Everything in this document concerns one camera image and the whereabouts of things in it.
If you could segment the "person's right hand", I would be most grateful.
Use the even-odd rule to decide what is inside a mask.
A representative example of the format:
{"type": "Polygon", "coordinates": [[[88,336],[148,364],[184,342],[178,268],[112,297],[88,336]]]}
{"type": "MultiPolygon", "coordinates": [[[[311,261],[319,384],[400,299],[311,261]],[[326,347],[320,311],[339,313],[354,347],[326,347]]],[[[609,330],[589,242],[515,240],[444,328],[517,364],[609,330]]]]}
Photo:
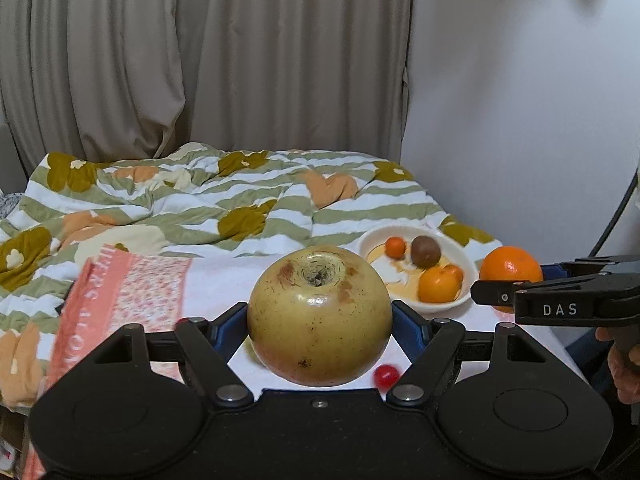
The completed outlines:
{"type": "Polygon", "coordinates": [[[596,329],[596,339],[600,344],[597,362],[600,368],[606,367],[610,373],[613,385],[617,390],[617,397],[623,404],[638,404],[640,378],[639,367],[640,348],[638,344],[629,351],[623,352],[613,341],[611,332],[604,327],[596,329]]]}

